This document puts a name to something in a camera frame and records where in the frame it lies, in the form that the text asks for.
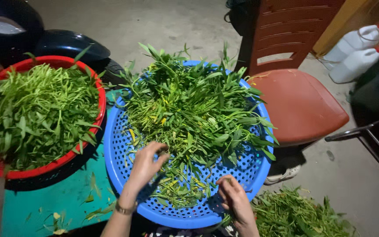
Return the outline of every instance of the hand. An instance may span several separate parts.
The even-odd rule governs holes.
[[[161,169],[162,164],[165,163],[170,157],[169,154],[159,156],[157,161],[153,161],[154,155],[160,149],[166,149],[168,146],[163,143],[150,142],[147,147],[139,150],[133,163],[130,178],[127,183],[137,189],[139,192],[153,176]]]
[[[223,198],[222,206],[225,210],[232,210],[235,214],[235,227],[242,236],[258,236],[254,213],[248,197],[238,181],[231,175],[220,177],[216,181],[219,185],[218,193]]]

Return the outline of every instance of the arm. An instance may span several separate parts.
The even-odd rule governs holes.
[[[161,148],[167,147],[166,144],[151,142],[147,147],[136,153],[130,177],[117,200],[120,207],[127,210],[134,208],[139,191],[161,169],[162,164],[169,159],[168,154],[163,154],[155,162],[153,156]],[[131,217],[132,214],[121,214],[115,209],[101,236],[128,237],[130,235]]]
[[[235,227],[241,237],[259,237],[254,213],[248,197],[238,181],[231,175],[220,177],[216,181],[219,185],[218,194],[223,198],[222,206],[225,210],[233,210]]]

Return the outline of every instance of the gold bracelet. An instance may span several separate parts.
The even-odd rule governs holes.
[[[121,206],[119,206],[119,202],[117,201],[117,202],[116,202],[116,205],[115,205],[115,209],[116,209],[119,213],[121,213],[121,214],[123,214],[123,215],[130,215],[130,214],[132,214],[132,213],[135,211],[135,209],[137,208],[137,205],[138,205],[138,202],[135,202],[134,207],[132,207],[131,209],[124,209],[124,208],[122,208]]]

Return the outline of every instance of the motorcycle tire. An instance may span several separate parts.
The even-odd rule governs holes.
[[[103,83],[109,84],[110,82],[111,84],[116,85],[115,87],[111,88],[113,90],[123,89],[124,87],[119,86],[119,84],[127,83],[124,78],[120,78],[114,75],[119,75],[121,72],[124,71],[124,69],[121,67],[121,65],[119,65],[117,62],[113,61],[110,58],[106,58],[96,62],[89,62],[88,65],[93,70],[95,70],[97,74],[106,71],[101,80]]]

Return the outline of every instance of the teal table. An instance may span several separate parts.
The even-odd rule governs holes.
[[[118,91],[107,92],[108,101],[113,101]],[[94,173],[101,198],[91,192],[91,176]],[[94,201],[84,202],[89,194]],[[112,212],[96,215],[90,220],[87,214],[102,210],[116,200],[111,190],[103,157],[103,141],[97,146],[93,158],[66,179],[46,188],[33,191],[5,190],[2,236],[48,236],[53,234],[54,213],[60,229],[72,230],[106,221]]]

